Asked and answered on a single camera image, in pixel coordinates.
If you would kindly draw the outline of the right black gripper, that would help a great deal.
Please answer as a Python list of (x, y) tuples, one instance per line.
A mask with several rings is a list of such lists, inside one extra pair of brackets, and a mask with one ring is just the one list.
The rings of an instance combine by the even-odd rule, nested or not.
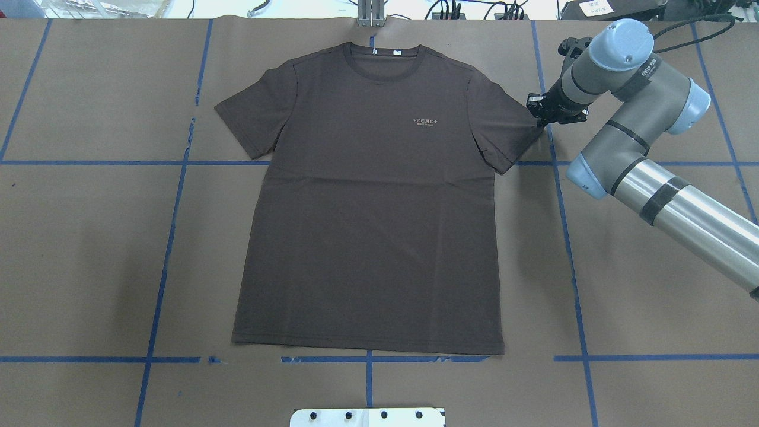
[(580, 104), (565, 94), (562, 84), (555, 83), (545, 94), (528, 94), (527, 109), (537, 119), (537, 126), (581, 123), (588, 119), (588, 104)]

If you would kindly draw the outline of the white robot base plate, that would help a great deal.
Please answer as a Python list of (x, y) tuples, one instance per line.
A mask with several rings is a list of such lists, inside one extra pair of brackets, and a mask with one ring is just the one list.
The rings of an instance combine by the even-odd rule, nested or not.
[(434, 407), (303, 409), (290, 426), (447, 426), (445, 410)]

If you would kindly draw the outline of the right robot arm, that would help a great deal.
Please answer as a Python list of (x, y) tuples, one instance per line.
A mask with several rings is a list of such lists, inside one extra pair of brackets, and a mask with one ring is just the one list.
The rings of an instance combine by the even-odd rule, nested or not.
[(591, 197), (628, 206), (757, 299), (757, 225), (648, 157), (663, 133), (679, 135), (697, 123), (711, 98), (654, 52), (643, 22), (624, 18), (594, 37), (567, 38), (559, 79), (526, 106), (540, 125), (584, 122), (604, 94), (619, 109), (575, 157), (567, 178)]

